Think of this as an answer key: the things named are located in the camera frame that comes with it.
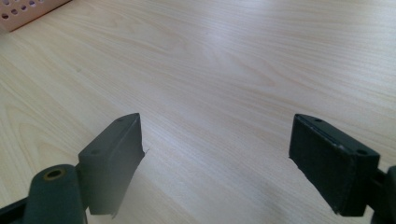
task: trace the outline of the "screw hole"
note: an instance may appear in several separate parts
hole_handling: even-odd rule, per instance
[[[63,176],[65,173],[66,173],[65,169],[51,170],[44,175],[44,179],[47,181],[51,181],[54,179],[58,179],[59,177]]]
[[[8,15],[6,13],[1,14],[1,18],[4,20],[8,20]]]
[[[100,153],[100,150],[99,150],[99,149],[94,149],[94,150],[91,151],[91,154],[92,154],[92,155],[97,155],[97,154],[99,154],[99,153]]]
[[[358,149],[357,152],[361,155],[367,155],[367,151],[363,150],[363,149]]]

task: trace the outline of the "table surface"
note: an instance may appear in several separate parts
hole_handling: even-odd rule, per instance
[[[393,0],[74,0],[0,34],[0,206],[139,112],[148,154],[90,223],[369,223],[289,159],[293,115],[396,163]]]

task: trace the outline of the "black plastic piece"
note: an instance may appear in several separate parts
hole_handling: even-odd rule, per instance
[[[93,215],[117,214],[144,156],[139,114],[111,123],[78,154],[84,207]]]
[[[145,153],[139,114],[116,119],[78,157],[79,164],[50,167],[32,180],[29,197],[0,209],[0,224],[85,224],[116,214]]]
[[[297,114],[290,158],[335,213],[345,217],[364,214],[378,153],[324,120]]]
[[[27,198],[21,199],[0,209],[0,223],[20,224],[26,207]]]
[[[53,166],[33,178],[23,224],[38,223],[87,223],[74,166]]]
[[[396,166],[388,169],[385,177],[384,189],[387,193],[387,202],[393,221],[396,221]]]

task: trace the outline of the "wooden table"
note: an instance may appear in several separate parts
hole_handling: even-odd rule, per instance
[[[289,159],[293,115],[396,164],[396,5],[74,0],[0,35],[0,206],[139,112],[148,154],[118,216],[91,223],[369,223]]]

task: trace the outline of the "pink crate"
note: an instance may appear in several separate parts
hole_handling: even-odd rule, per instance
[[[0,0],[0,25],[13,31],[71,0]]]

